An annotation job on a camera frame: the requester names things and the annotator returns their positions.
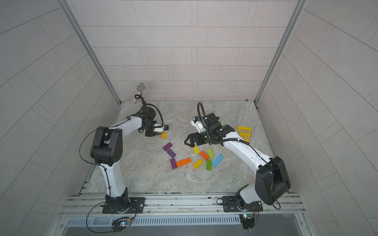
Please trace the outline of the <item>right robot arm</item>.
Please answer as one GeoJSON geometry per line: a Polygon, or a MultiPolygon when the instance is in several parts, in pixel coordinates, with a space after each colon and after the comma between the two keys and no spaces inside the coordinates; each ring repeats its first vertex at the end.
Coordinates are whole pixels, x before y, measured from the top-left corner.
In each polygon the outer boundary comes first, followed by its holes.
{"type": "Polygon", "coordinates": [[[271,206],[291,188],[281,158],[272,158],[256,150],[243,140],[234,128],[221,125],[219,117],[215,114],[210,113],[202,118],[194,117],[191,125],[197,132],[188,135],[184,141],[185,145],[193,148],[203,144],[220,144],[241,158],[256,175],[254,185],[246,185],[235,194],[236,204],[241,210],[247,210],[260,201],[271,206]]]}

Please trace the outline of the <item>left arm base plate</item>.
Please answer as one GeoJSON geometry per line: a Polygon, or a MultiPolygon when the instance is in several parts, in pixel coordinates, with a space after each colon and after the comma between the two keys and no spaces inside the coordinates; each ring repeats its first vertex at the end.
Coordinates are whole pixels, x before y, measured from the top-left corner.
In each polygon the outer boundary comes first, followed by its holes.
{"type": "Polygon", "coordinates": [[[145,201],[146,198],[143,197],[131,197],[127,200],[116,200],[113,203],[110,200],[106,200],[100,206],[103,214],[139,214],[143,212],[145,201]]]}

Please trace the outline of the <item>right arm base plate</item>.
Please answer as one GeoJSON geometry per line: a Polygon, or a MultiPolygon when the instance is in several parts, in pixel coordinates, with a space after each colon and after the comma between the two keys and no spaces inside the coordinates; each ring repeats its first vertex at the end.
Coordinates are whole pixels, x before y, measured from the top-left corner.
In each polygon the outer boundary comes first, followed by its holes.
{"type": "Polygon", "coordinates": [[[217,199],[217,204],[222,206],[224,212],[257,213],[263,211],[263,206],[260,201],[242,206],[241,203],[238,203],[236,200],[236,196],[222,196],[220,199],[217,199]]]}

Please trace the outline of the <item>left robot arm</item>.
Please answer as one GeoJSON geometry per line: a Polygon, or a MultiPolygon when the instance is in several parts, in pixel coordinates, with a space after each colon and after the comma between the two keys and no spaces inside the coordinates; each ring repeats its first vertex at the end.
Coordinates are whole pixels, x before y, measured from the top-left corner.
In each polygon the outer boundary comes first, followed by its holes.
{"type": "Polygon", "coordinates": [[[128,190],[123,182],[119,161],[123,155],[123,138],[134,131],[154,137],[167,131],[160,110],[146,104],[124,121],[95,130],[90,157],[101,168],[107,187],[105,205],[112,211],[125,212],[130,204],[128,190]]]}

